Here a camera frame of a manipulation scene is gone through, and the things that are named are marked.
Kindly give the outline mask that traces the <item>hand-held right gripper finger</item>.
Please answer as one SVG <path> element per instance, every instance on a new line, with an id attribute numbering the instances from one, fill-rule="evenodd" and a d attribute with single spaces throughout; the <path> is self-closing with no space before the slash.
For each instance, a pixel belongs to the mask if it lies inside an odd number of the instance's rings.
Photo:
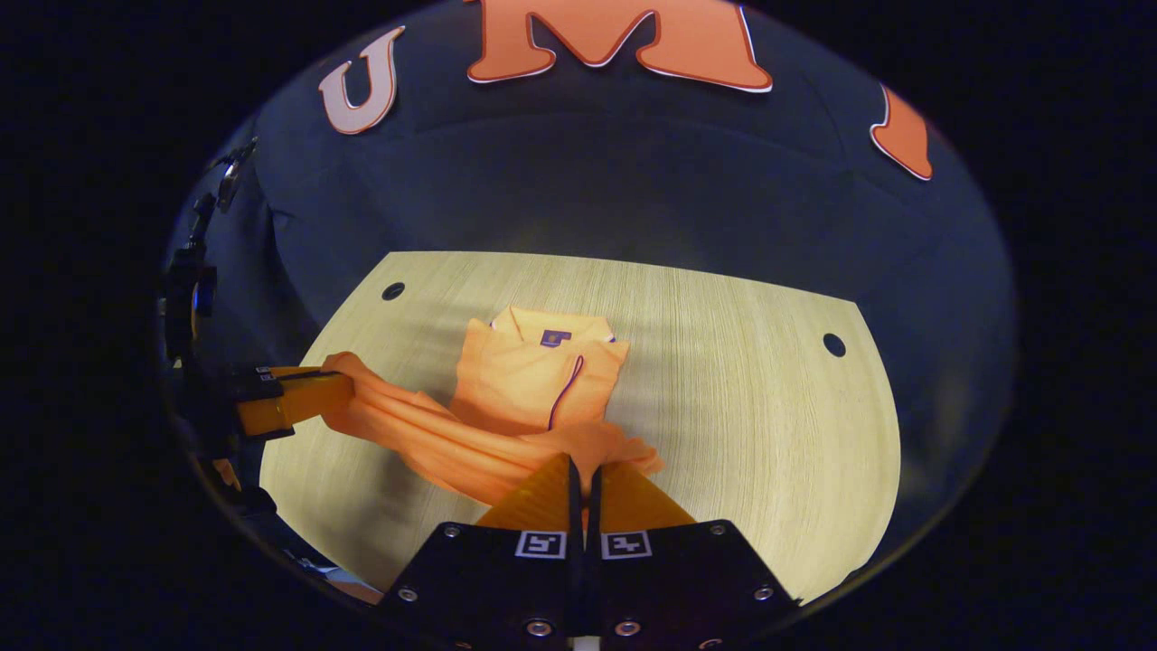
<path id="1" fill-rule="evenodd" d="M 578 471 L 558 454 L 473 524 L 439 524 L 381 598 L 381 623 L 407 648 L 566 648 L 581 510 Z"/>
<path id="2" fill-rule="evenodd" d="M 624 463 L 596 471 L 587 512 L 584 634 L 602 648 L 750 648 L 801 617 L 738 524 L 695 519 Z"/>

